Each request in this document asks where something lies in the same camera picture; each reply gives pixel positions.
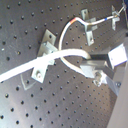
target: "perforated metal surface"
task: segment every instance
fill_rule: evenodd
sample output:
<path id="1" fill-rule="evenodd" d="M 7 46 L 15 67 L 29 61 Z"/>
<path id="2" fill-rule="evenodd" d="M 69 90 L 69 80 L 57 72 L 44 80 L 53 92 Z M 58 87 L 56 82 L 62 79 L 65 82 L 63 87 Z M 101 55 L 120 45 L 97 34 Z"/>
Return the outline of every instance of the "perforated metal surface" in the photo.
<path id="1" fill-rule="evenodd" d="M 65 24 L 80 11 L 89 10 L 97 20 L 111 15 L 111 7 L 119 10 L 121 0 L 2 0 L 0 1 L 0 73 L 37 57 L 45 29 L 57 36 Z M 111 28 L 111 20 L 98 25 L 93 32 L 95 44 L 87 46 L 84 26 L 74 23 L 67 31 L 63 48 L 100 51 L 122 42 L 125 35 L 125 15 Z M 81 57 L 66 57 L 79 66 Z M 0 128 L 105 128 L 111 116 L 116 96 L 102 85 L 97 88 L 92 79 L 72 71 L 60 60 L 49 66 L 43 84 L 31 78 L 27 71 L 0 83 Z M 24 85 L 33 85 L 24 91 Z"/>

